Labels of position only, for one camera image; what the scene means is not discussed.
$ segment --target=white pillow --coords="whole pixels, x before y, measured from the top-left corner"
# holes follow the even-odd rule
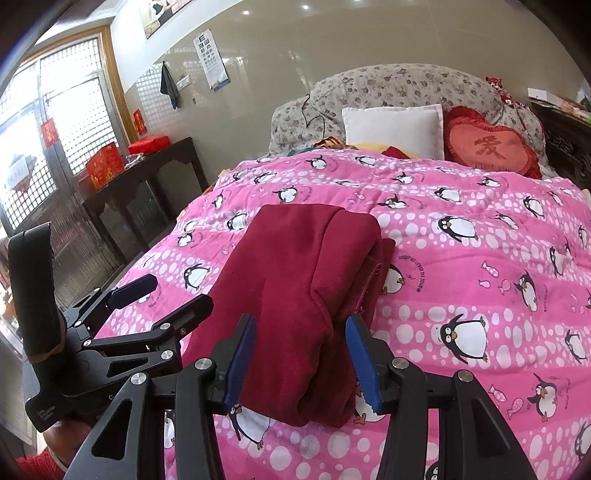
[[[444,160],[443,109],[439,104],[343,108],[342,113],[347,145],[377,143],[418,158]]]

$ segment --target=dark wooden table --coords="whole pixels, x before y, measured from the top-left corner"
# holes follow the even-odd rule
[[[542,102],[530,101],[544,126],[550,166],[580,189],[591,188],[591,125]]]
[[[105,242],[107,242],[117,259],[123,264],[125,264],[127,260],[119,248],[119,245],[117,245],[115,239],[113,239],[105,227],[105,224],[100,218],[100,214],[105,211],[105,205],[107,202],[112,202],[115,209],[117,209],[125,223],[129,226],[129,229],[134,234],[134,237],[137,239],[142,250],[147,252],[150,249],[148,241],[142,236],[142,233],[129,212],[127,205],[133,200],[133,198],[135,198],[135,192],[139,184],[146,181],[154,192],[154,196],[162,207],[166,218],[169,221],[174,220],[170,202],[166,198],[166,195],[160,186],[160,182],[156,178],[158,170],[173,160],[184,164],[191,164],[201,190],[204,192],[209,187],[207,178],[205,178],[203,172],[203,167],[197,156],[193,139],[188,137],[172,144],[164,150],[147,155],[143,161],[117,175],[100,190],[93,192],[82,204],[90,221],[99,232],[99,235],[105,240]]]

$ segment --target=gray towel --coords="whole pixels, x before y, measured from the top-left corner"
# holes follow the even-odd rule
[[[168,95],[170,97],[170,103],[173,104],[173,110],[177,109],[178,106],[178,88],[176,82],[173,80],[172,75],[168,71],[168,67],[162,62],[162,79],[160,80],[160,93]]]

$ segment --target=metal screw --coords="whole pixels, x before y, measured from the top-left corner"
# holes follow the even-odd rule
[[[210,366],[212,366],[212,361],[209,358],[200,358],[195,362],[195,368],[197,370],[207,370]]]
[[[146,374],[144,372],[140,372],[138,374],[131,375],[131,382],[134,385],[141,385],[146,381],[146,378],[148,378],[146,377]]]
[[[457,377],[465,383],[470,383],[472,380],[474,380],[474,375],[472,375],[472,372],[469,370],[460,370],[457,373]]]
[[[394,360],[392,360],[392,366],[394,368],[398,368],[399,370],[404,370],[406,368],[408,368],[408,360],[406,360],[405,358],[402,358],[401,356],[396,357]]]

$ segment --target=bed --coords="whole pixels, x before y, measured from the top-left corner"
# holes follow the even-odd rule
[[[475,108],[491,123],[521,131],[544,167],[544,137],[535,116],[508,109],[483,80],[414,64],[331,77],[309,98],[276,110],[269,156],[222,175],[130,269],[120,285],[146,273],[156,275],[159,285],[115,312],[99,336],[148,330],[207,293],[262,205],[328,203],[369,213],[382,236],[397,242],[390,268],[398,276],[378,300],[372,334],[424,371],[471,370],[538,478],[568,478],[591,443],[589,205],[569,180],[550,178],[544,168],[545,180],[538,181],[370,151],[315,149],[287,156],[328,135],[342,138],[343,107],[382,102]],[[442,186],[453,194],[437,195]],[[466,343],[465,335],[472,341]],[[338,430],[295,428],[245,407],[231,420],[217,418],[226,477],[375,480],[388,419],[375,415],[361,392],[356,400],[356,414]],[[167,431],[170,439],[173,432]],[[435,480],[433,416],[429,435],[426,478]],[[175,478],[174,446],[166,443],[167,477]]]

